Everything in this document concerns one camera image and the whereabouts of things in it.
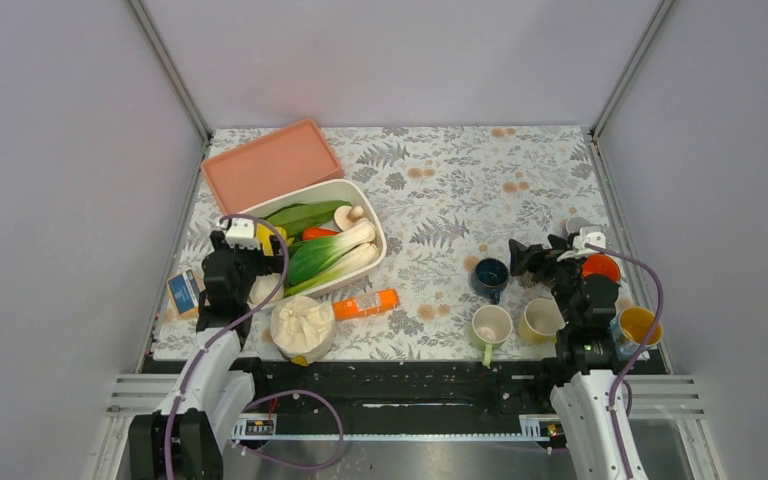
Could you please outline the orange mug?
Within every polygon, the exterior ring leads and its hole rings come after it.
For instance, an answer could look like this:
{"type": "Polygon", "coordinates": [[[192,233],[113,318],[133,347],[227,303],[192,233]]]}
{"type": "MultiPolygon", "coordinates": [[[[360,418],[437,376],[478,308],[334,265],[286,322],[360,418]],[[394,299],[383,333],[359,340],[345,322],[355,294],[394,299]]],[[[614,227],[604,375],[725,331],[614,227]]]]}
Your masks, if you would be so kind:
{"type": "Polygon", "coordinates": [[[619,284],[621,270],[619,265],[608,255],[593,254],[588,256],[581,265],[581,276],[587,279],[591,276],[602,276],[619,284]]]}

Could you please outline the dark brown mug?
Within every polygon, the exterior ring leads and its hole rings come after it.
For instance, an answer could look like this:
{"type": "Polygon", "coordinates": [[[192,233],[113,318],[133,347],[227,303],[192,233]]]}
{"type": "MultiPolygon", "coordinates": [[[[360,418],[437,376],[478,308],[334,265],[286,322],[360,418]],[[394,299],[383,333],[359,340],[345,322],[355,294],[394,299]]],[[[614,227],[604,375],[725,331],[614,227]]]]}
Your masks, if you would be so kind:
{"type": "Polygon", "coordinates": [[[531,272],[526,270],[521,276],[519,276],[518,283],[523,288],[537,287],[538,285],[546,288],[552,288],[554,286],[554,277],[545,272],[531,272]]]}

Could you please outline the light green mug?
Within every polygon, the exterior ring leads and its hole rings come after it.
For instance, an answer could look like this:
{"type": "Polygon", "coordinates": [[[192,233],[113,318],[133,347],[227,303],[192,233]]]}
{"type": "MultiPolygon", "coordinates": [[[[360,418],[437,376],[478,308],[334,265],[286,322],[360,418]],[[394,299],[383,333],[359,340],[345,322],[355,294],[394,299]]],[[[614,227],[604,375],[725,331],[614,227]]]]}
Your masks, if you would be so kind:
{"type": "Polygon", "coordinates": [[[481,353],[481,364],[489,368],[493,352],[504,344],[514,332],[510,314],[497,305],[479,307],[469,326],[471,344],[481,353]]]}

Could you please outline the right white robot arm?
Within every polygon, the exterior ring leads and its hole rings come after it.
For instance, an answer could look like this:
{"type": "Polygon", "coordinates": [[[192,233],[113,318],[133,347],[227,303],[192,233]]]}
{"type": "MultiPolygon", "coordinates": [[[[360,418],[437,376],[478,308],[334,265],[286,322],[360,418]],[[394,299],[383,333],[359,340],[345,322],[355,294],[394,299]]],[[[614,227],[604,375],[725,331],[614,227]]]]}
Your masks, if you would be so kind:
{"type": "Polygon", "coordinates": [[[557,236],[550,244],[508,242],[509,271],[549,287],[563,325],[555,354],[541,362],[530,388],[539,407],[555,412],[565,447],[581,479],[643,479],[623,399],[624,363],[609,325],[620,284],[602,274],[584,275],[557,236]]]}

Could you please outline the navy round cup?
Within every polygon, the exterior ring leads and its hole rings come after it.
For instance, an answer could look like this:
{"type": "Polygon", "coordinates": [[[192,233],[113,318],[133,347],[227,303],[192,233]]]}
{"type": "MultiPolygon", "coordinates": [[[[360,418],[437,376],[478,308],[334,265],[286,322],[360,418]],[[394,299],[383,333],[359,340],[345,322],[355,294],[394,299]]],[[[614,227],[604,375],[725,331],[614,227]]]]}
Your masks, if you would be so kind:
{"type": "Polygon", "coordinates": [[[473,268],[469,285],[474,293],[487,298],[491,304],[498,305],[509,279],[507,265],[495,258],[485,258],[478,261],[473,268]]]}

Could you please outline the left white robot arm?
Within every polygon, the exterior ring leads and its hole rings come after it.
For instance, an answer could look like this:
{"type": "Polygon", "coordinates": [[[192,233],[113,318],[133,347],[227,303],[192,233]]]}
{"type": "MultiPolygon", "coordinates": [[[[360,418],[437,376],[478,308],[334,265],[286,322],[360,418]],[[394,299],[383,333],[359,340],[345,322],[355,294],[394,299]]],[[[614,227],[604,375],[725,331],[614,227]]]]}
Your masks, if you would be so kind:
{"type": "Polygon", "coordinates": [[[128,430],[133,479],[220,479],[223,450],[242,409],[256,411],[269,401],[270,385],[232,364],[249,333],[254,308],[248,299],[260,275],[285,276],[289,253],[273,231],[273,255],[260,246],[210,235],[214,250],[202,262],[196,343],[172,390],[150,413],[134,417],[128,430]]]}

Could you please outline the light blue big mug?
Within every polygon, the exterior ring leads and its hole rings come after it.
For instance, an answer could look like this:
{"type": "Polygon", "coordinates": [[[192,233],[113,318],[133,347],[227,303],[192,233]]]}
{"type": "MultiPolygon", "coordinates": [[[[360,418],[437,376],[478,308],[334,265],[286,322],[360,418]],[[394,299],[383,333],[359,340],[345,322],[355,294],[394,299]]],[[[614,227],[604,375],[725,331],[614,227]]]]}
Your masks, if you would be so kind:
{"type": "Polygon", "coordinates": [[[629,360],[641,344],[646,346],[645,351],[654,349],[659,344],[663,335],[660,324],[656,325],[654,332],[644,343],[654,323],[655,314],[637,306],[624,309],[611,321],[609,329],[620,360],[629,360]]]}

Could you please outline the small grey blue cup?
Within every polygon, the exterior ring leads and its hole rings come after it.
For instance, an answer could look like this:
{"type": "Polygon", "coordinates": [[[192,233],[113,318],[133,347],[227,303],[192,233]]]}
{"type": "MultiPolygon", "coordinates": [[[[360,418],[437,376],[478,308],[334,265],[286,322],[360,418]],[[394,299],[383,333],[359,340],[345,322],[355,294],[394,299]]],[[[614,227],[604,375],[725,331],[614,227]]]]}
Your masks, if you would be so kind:
{"type": "Polygon", "coordinates": [[[593,223],[584,217],[579,217],[579,216],[571,217],[567,219],[564,224],[565,235],[567,237],[571,235],[579,235],[583,228],[591,227],[591,226],[593,226],[593,223]]]}

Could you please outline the yellow cup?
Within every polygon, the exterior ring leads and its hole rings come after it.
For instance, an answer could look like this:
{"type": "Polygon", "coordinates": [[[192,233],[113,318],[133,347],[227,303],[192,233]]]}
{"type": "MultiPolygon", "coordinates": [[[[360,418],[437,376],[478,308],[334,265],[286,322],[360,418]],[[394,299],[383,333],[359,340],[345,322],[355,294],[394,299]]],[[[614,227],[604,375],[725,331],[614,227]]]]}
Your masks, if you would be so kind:
{"type": "Polygon", "coordinates": [[[519,321],[519,335],[527,345],[555,342],[557,333],[566,326],[553,299],[537,298],[525,307],[519,321]]]}

